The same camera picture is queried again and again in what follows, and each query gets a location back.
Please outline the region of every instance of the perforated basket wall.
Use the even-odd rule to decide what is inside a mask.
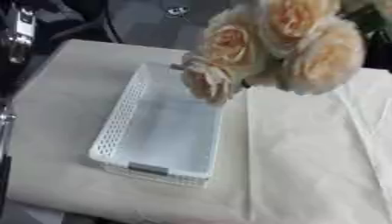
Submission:
[[[137,109],[137,103],[142,98],[147,84],[148,77],[141,75],[141,73],[135,73],[132,77],[89,152],[89,156],[93,160],[107,163],[112,157]]]

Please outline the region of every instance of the peach rose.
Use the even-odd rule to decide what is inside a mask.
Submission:
[[[233,82],[260,73],[265,64],[265,50],[250,12],[245,5],[225,10],[204,31],[200,55],[225,68]]]
[[[224,69],[191,54],[185,55],[183,60],[185,71],[182,80],[196,98],[222,105],[233,97],[233,83]]]
[[[301,45],[284,63],[284,77],[298,94],[321,94],[356,74],[365,50],[361,35],[351,22],[335,18],[321,35]]]
[[[340,6],[338,0],[259,0],[259,4],[259,34],[278,58],[286,57]]]

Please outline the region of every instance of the basket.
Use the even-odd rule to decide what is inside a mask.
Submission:
[[[206,186],[218,150],[221,109],[195,99],[169,66],[142,65],[89,157],[107,172],[182,186]]]

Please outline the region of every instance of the white cloth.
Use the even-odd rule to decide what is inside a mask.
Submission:
[[[358,103],[364,120],[377,123],[391,96],[378,86],[392,89],[392,78],[375,70],[320,96],[262,87],[237,95],[224,108],[206,190],[116,176],[89,161],[87,150],[132,73],[144,62],[179,63],[183,53],[66,44],[16,99],[9,196],[125,222],[389,223],[379,175],[342,101]]]
[[[298,96],[273,88],[249,91],[255,219],[282,224],[389,223],[379,186],[385,179],[377,179],[369,159],[376,148],[367,150],[356,123],[366,122],[367,131],[386,127],[387,121],[378,121],[383,113],[391,116],[392,111],[384,110],[391,96],[392,76],[371,69],[362,69],[347,85],[323,95]],[[390,133],[391,124],[385,133]]]

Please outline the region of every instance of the flower bouquet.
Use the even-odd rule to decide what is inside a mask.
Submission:
[[[335,15],[339,8],[337,0],[258,0],[224,10],[184,56],[183,81],[216,105],[258,85],[330,91],[358,72],[365,54],[356,26]]]

